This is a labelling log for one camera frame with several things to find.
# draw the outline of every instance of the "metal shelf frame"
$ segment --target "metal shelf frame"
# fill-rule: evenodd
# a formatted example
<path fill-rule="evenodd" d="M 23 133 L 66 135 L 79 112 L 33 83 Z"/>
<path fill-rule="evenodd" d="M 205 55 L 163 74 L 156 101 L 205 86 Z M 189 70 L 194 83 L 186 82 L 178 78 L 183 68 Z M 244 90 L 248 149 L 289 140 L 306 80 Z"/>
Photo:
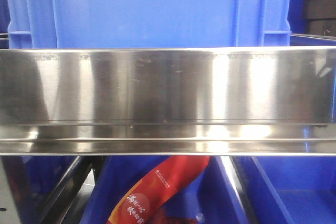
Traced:
<path fill-rule="evenodd" d="M 0 155 L 335 155 L 336 47 L 0 50 Z"/>

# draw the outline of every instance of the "shiny metal surface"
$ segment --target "shiny metal surface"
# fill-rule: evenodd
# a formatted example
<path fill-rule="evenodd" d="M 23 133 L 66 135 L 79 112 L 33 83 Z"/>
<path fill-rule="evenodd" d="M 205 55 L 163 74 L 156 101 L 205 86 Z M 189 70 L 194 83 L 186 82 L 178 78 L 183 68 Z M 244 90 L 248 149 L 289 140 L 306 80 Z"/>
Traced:
<path fill-rule="evenodd" d="M 248 223 L 259 224 L 251 202 L 247 196 L 247 190 L 244 189 L 242 178 L 240 178 L 240 174 L 235 166 L 233 158 L 229 156 L 221 156 L 220 158 L 227 174 L 228 182 L 235 192 L 235 197 L 238 199 L 240 208 L 242 211 L 244 211 L 248 219 Z"/>
<path fill-rule="evenodd" d="M 90 157 L 76 157 L 38 209 L 40 224 L 60 224 L 91 171 Z"/>
<path fill-rule="evenodd" d="M 0 223 L 38 224 L 21 157 L 0 157 Z"/>
<path fill-rule="evenodd" d="M 0 50 L 0 154 L 336 154 L 336 47 Z"/>

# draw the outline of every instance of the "blue plastic bin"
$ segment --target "blue plastic bin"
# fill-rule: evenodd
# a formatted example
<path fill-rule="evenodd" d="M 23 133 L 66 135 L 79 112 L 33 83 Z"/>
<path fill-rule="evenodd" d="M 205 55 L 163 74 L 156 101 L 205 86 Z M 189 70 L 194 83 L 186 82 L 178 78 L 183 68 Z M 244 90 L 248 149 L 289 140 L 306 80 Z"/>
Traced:
<path fill-rule="evenodd" d="M 288 21 L 293 33 L 304 34 L 307 21 L 303 18 L 303 1 L 290 0 Z"/>
<path fill-rule="evenodd" d="M 336 157 L 243 157 L 260 224 L 336 223 Z"/>
<path fill-rule="evenodd" d="M 8 0 L 11 48 L 289 45 L 289 0 Z"/>
<path fill-rule="evenodd" d="M 122 196 L 147 172 L 167 157 L 108 157 L 80 224 L 105 224 Z M 248 224 L 220 157 L 164 205 L 172 217 L 193 218 L 199 223 Z"/>
<path fill-rule="evenodd" d="M 0 0 L 0 33 L 6 33 L 9 24 L 9 10 L 7 0 Z"/>
<path fill-rule="evenodd" d="M 74 160 L 72 156 L 24 156 L 33 194 L 48 194 Z"/>

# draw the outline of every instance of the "shelf lip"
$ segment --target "shelf lip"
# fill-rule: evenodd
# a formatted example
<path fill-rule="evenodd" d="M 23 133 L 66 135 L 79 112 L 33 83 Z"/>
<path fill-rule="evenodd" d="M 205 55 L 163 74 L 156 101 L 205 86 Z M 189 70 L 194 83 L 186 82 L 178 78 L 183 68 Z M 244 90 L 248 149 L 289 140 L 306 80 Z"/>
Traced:
<path fill-rule="evenodd" d="M 2 125 L 0 155 L 335 156 L 336 124 Z"/>
<path fill-rule="evenodd" d="M 0 155 L 335 156 L 336 140 L 6 140 Z"/>

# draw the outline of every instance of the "blue crate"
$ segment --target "blue crate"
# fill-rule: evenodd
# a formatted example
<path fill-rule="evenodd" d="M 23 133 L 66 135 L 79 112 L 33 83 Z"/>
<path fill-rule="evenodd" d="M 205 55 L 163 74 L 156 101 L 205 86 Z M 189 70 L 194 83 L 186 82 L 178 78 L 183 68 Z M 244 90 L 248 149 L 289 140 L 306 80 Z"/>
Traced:
<path fill-rule="evenodd" d="M 74 160 L 72 156 L 24 156 L 33 194 L 48 194 Z"/>
<path fill-rule="evenodd" d="M 289 0 L 8 0 L 11 48 L 289 45 Z"/>
<path fill-rule="evenodd" d="M 6 33 L 9 24 L 9 10 L 7 0 L 0 0 L 0 33 Z M 6 48 L 5 42 L 0 41 L 1 48 Z"/>
<path fill-rule="evenodd" d="M 105 224 L 122 196 L 147 172 L 167 157 L 108 157 L 80 224 Z M 213 157 L 205 171 L 164 204 L 168 216 L 199 217 L 200 223 L 248 224 L 220 157 Z"/>
<path fill-rule="evenodd" d="M 303 18 L 303 1 L 290 0 L 288 21 L 293 33 L 304 34 L 306 32 L 307 21 Z"/>
<path fill-rule="evenodd" d="M 243 157 L 260 224 L 336 223 L 336 157 Z"/>

